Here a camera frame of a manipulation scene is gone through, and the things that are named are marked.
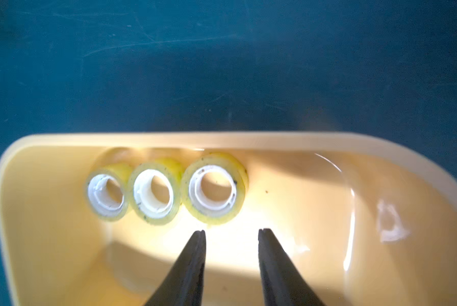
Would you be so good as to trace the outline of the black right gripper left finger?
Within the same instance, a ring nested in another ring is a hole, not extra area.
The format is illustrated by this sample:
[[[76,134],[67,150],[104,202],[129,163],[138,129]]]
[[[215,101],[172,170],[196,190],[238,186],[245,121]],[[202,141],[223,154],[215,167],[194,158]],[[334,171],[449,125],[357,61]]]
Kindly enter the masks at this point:
[[[146,305],[201,305],[206,263],[206,233],[196,231]]]

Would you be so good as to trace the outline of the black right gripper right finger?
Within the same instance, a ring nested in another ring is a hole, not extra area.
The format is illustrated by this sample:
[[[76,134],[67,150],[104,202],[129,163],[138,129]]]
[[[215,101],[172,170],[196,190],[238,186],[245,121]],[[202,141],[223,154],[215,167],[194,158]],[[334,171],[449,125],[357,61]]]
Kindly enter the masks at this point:
[[[271,229],[260,229],[258,241],[266,305],[324,305],[302,278]]]

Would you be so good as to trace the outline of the transparent tape roll two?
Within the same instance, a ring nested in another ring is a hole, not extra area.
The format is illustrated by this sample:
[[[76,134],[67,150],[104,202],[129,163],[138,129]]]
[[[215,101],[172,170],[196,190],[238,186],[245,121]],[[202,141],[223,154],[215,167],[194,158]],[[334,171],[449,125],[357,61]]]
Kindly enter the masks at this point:
[[[126,190],[135,213],[149,224],[170,223],[181,206],[183,172],[181,163],[172,158],[160,158],[136,167]]]

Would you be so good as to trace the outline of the transparent tape roll three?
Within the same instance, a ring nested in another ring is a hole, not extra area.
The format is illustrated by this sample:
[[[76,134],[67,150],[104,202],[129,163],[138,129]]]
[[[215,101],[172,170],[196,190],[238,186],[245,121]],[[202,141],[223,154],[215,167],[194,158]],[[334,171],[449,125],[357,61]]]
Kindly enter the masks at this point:
[[[245,167],[226,153],[205,155],[188,166],[181,180],[181,201],[198,220],[223,224],[241,210],[249,188]]]

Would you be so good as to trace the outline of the transparent tape roll one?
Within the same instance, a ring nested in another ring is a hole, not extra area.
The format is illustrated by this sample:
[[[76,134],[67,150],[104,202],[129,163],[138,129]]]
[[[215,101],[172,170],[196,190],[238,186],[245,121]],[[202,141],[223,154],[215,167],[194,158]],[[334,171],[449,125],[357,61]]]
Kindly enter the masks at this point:
[[[133,168],[127,163],[99,167],[86,180],[85,196],[97,216],[108,222],[124,218],[132,211],[127,186]]]

